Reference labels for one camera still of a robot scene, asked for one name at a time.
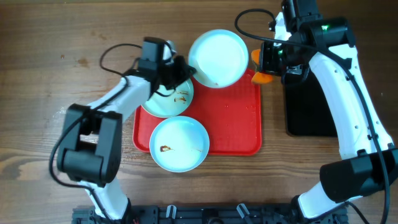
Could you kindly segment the orange sponge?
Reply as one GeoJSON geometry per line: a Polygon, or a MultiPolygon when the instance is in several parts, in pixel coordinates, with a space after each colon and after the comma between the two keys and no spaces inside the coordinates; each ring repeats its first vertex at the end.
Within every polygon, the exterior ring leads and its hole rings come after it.
{"type": "Polygon", "coordinates": [[[251,81],[254,84],[258,85],[263,85],[263,84],[268,84],[271,81],[273,81],[273,77],[269,74],[265,74],[259,71],[259,56],[260,56],[261,50],[256,49],[251,52],[251,60],[252,63],[254,64],[255,67],[255,74],[252,77],[251,81]]]}

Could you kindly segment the light blue plate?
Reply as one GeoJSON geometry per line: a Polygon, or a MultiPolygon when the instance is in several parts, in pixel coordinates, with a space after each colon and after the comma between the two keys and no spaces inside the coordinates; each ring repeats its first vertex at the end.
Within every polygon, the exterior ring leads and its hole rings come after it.
{"type": "Polygon", "coordinates": [[[226,88],[245,73],[248,48],[230,30],[215,29],[199,36],[188,53],[189,66],[196,69],[194,79],[208,88],[226,88]]]}
{"type": "Polygon", "coordinates": [[[150,136],[150,154],[169,172],[188,172],[198,167],[210,150],[205,127],[188,116],[175,116],[159,123],[150,136]]]}
{"type": "Polygon", "coordinates": [[[183,113],[190,106],[194,94],[191,79],[183,82],[175,90],[167,90],[160,85],[157,91],[167,97],[154,93],[142,107],[146,112],[158,118],[169,118],[183,113]]]}

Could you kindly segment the light blue plate front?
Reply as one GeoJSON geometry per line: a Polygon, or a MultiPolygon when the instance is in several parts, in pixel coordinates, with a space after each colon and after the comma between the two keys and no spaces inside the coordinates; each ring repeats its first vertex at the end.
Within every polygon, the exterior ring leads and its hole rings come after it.
{"type": "Polygon", "coordinates": [[[188,116],[175,116],[159,123],[150,136],[150,154],[169,172],[188,172],[198,167],[210,150],[205,127],[188,116]]]}

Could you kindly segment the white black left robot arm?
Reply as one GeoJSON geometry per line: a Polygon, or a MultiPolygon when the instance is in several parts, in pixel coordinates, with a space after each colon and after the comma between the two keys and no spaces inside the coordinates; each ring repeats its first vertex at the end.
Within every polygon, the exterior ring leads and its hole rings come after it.
{"type": "Polygon", "coordinates": [[[123,123],[153,95],[166,97],[195,72],[174,43],[145,37],[141,56],[120,73],[120,82],[100,99],[72,104],[49,158],[49,173],[59,185],[84,189],[94,204],[93,223],[139,223],[116,178],[121,163],[123,123]]]}

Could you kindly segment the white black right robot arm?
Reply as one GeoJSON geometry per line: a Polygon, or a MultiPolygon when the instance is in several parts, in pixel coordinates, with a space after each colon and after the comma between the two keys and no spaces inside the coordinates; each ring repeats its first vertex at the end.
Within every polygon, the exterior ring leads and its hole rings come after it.
{"type": "Polygon", "coordinates": [[[326,98],[341,160],[320,169],[320,181],[295,202],[298,219],[316,220],[351,201],[384,192],[387,220],[390,186],[397,179],[397,148],[373,107],[358,63],[349,22],[324,19],[315,1],[283,1],[263,38],[262,74],[284,77],[312,72],[326,98]]]}

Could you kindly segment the red plastic tray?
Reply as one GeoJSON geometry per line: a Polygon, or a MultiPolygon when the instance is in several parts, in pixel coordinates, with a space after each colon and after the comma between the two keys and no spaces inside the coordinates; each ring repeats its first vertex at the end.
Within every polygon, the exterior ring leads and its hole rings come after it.
{"type": "MultiPolygon", "coordinates": [[[[253,70],[226,88],[208,88],[191,79],[194,88],[190,106],[181,114],[200,122],[208,132],[212,155],[251,156],[262,145],[261,90],[252,84],[253,70]]],[[[155,117],[141,106],[136,110],[132,140],[149,152],[150,136],[165,118],[155,117]]]]}

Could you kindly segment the black rectangular tray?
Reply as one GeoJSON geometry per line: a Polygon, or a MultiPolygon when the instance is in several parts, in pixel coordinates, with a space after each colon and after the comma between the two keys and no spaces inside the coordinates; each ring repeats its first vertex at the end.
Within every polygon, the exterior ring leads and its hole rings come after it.
{"type": "Polygon", "coordinates": [[[285,77],[285,122],[291,136],[337,137],[323,90],[313,73],[285,77]]]}

